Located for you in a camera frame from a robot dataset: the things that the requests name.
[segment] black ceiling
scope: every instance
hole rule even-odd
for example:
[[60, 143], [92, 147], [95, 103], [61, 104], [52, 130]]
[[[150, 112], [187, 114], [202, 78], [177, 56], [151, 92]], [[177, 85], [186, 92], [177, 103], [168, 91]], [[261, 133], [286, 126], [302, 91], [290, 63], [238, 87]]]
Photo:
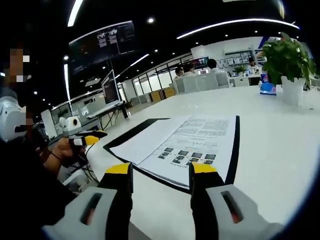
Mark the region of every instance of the black ceiling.
[[[8, 44], [1, 49], [2, 63], [8, 62], [8, 49], [17, 43], [23, 43], [30, 54], [30, 63], [24, 65], [24, 74], [32, 75], [28, 83], [18, 84], [15, 88], [21, 105], [31, 103], [35, 115], [48, 108], [48, 103], [56, 106], [67, 100], [63, 56], [68, 55], [68, 42], [88, 32], [107, 25], [132, 20], [139, 49], [131, 54], [112, 59], [115, 74], [123, 72], [134, 61], [149, 53], [150, 56], [126, 70], [117, 81], [133, 78], [175, 56], [190, 52], [199, 44], [210, 44], [241, 37], [276, 36], [278, 32], [290, 35], [303, 35], [299, 30], [275, 23], [237, 23], [215, 27], [177, 40], [176, 37], [191, 30], [228, 20], [243, 18], [268, 18], [292, 23], [297, 19], [286, 12], [282, 19], [277, 5], [272, 0], [233, 1], [222, 0], [191, 1], [107, 1], [83, 0], [74, 26], [67, 27], [74, 0], [39, 0], [23, 1], [15, 15], [21, 14], [15, 22], [8, 24]], [[148, 17], [154, 17], [153, 24], [147, 24]], [[71, 97], [99, 88], [84, 87], [81, 79], [103, 77], [107, 73], [102, 69], [103, 63], [69, 76]]]

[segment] black sleeve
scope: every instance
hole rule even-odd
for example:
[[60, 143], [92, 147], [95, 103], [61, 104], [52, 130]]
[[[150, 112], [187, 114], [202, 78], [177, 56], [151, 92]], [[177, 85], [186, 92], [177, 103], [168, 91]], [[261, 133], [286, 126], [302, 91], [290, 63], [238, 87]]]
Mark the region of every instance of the black sleeve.
[[11, 237], [38, 234], [55, 224], [76, 196], [43, 166], [31, 145], [21, 141], [0, 143], [2, 222], [17, 229]]

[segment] desk leg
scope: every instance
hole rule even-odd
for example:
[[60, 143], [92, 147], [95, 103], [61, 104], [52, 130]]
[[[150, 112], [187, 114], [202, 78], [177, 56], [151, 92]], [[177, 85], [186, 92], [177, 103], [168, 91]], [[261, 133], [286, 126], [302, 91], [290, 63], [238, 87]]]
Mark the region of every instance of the desk leg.
[[124, 118], [127, 119], [128, 118], [128, 114], [127, 114], [125, 105], [122, 104], [120, 108], [121, 108], [121, 111], [122, 111], [122, 114], [123, 114]]

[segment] office floor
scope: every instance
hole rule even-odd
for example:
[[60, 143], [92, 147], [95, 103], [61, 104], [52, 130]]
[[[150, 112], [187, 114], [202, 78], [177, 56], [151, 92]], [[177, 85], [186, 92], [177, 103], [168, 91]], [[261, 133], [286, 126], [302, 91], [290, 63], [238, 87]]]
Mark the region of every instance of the office floor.
[[[137, 105], [137, 106], [133, 106], [131, 108], [128, 108], [126, 111], [127, 111], [128, 116], [130, 117], [133, 114], [136, 114], [136, 113], [138, 113], [138, 112], [140, 112], [140, 111], [142, 111], [142, 110], [144, 110], [144, 109], [146, 109], [146, 108], [148, 108], [148, 107], [150, 107], [150, 106], [152, 106], [154, 104], [156, 104], [156, 102], [147, 102], [147, 103], [143, 103], [141, 105]], [[106, 124], [109, 122], [109, 120], [110, 120], [109, 116], [105, 115], [102, 118], [102, 126], [106, 126]], [[117, 119], [116, 119], [116, 117], [117, 117], [117, 112], [112, 117], [112, 121], [111, 121], [112, 125], [115, 124], [115, 120], [116, 120], [116, 124], [121, 124], [121, 122], [125, 120], [125, 117], [124, 117], [124, 115], [122, 114], [121, 111], [119, 111]]]

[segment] display screen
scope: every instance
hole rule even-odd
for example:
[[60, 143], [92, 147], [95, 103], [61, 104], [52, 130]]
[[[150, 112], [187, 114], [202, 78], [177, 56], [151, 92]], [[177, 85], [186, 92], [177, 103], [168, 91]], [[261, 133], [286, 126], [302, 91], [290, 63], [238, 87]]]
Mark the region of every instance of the display screen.
[[69, 69], [77, 74], [91, 65], [133, 52], [136, 48], [132, 21], [106, 26], [69, 42]]
[[105, 103], [109, 104], [119, 100], [118, 86], [114, 71], [111, 70], [101, 83]]
[[207, 68], [207, 62], [209, 60], [208, 56], [202, 56], [198, 58], [193, 58], [189, 60], [189, 63], [191, 63], [194, 66], [194, 69], [204, 69]]

